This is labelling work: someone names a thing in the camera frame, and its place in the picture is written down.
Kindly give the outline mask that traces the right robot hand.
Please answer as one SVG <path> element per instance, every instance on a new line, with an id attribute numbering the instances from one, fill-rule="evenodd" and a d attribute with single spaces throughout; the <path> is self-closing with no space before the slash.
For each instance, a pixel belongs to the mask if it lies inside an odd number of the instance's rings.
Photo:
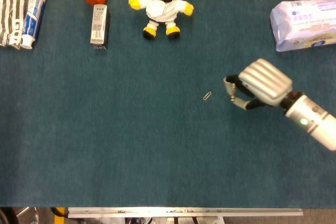
<path id="1" fill-rule="evenodd" d="M 292 80 L 263 58 L 239 74 L 226 76 L 223 82 L 231 102 L 244 110 L 280 106 L 292 91 Z"/>

